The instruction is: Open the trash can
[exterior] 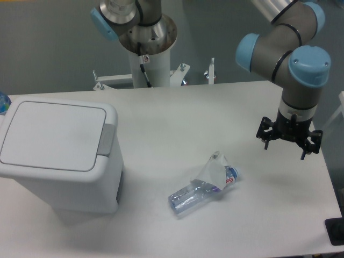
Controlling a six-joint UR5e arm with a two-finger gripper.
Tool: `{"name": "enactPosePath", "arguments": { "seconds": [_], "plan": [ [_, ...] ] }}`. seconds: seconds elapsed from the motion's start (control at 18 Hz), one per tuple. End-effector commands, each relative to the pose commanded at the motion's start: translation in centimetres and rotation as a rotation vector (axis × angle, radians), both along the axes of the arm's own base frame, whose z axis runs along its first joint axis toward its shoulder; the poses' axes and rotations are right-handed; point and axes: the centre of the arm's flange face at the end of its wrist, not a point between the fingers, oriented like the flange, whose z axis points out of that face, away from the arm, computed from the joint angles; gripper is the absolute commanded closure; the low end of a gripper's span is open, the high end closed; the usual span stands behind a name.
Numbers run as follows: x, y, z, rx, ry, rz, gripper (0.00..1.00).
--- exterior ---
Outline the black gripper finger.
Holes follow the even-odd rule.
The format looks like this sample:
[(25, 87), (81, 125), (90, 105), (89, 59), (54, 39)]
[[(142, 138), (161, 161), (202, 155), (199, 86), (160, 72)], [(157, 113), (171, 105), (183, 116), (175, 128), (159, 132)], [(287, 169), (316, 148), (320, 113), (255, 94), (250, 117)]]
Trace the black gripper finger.
[(312, 153), (318, 154), (320, 151), (321, 141), (323, 138), (322, 130), (307, 131), (301, 137), (297, 138), (297, 145), (303, 150), (301, 160), (304, 160), (306, 155)]
[(268, 117), (263, 117), (256, 137), (264, 143), (264, 149), (267, 150), (271, 141), (280, 138), (280, 133), (277, 130), (276, 123), (271, 121)]

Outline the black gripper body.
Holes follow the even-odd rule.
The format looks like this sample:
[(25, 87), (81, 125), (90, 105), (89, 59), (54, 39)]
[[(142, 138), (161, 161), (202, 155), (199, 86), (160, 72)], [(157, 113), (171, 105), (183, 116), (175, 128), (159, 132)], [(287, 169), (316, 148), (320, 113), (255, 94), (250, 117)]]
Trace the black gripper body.
[(274, 123), (274, 140), (282, 139), (297, 144), (305, 144), (309, 141), (309, 127), (312, 118), (299, 121), (296, 115), (290, 118), (285, 117), (278, 110), (277, 118)]

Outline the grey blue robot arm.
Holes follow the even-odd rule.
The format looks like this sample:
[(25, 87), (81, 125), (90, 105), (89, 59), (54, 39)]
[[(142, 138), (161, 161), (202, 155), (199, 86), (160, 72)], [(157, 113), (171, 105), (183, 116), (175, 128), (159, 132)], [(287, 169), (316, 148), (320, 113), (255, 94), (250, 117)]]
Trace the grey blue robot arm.
[[(312, 2), (254, 1), (254, 5), (274, 28), (267, 36), (243, 37), (236, 63), (282, 88), (276, 120), (263, 117), (256, 136), (266, 145), (282, 139), (296, 143), (304, 155), (318, 153), (323, 132), (309, 127), (331, 58), (308, 43), (323, 28), (325, 14)], [(170, 71), (176, 24), (162, 13), (160, 1), (100, 1), (90, 15), (104, 38), (119, 41), (128, 52), (136, 88), (181, 85), (185, 69)]]

